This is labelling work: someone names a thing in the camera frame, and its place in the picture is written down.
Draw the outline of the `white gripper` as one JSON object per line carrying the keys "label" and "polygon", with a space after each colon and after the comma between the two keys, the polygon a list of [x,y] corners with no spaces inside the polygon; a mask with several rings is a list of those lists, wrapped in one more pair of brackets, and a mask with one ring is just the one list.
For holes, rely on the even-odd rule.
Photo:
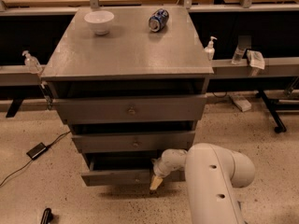
{"label": "white gripper", "polygon": [[152,159],[153,173],[149,190],[155,191],[163,182],[163,178],[170,175],[174,169],[171,166],[167,166],[166,163],[161,159]]}

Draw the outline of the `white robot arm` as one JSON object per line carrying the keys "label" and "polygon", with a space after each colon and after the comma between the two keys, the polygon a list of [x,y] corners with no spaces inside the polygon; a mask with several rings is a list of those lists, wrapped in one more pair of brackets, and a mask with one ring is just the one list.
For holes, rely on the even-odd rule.
{"label": "white robot arm", "polygon": [[234,189],[254,180],[255,166],[248,156],[199,143],[189,150],[167,149],[152,163],[151,191],[171,173],[184,172],[192,224],[246,224]]}

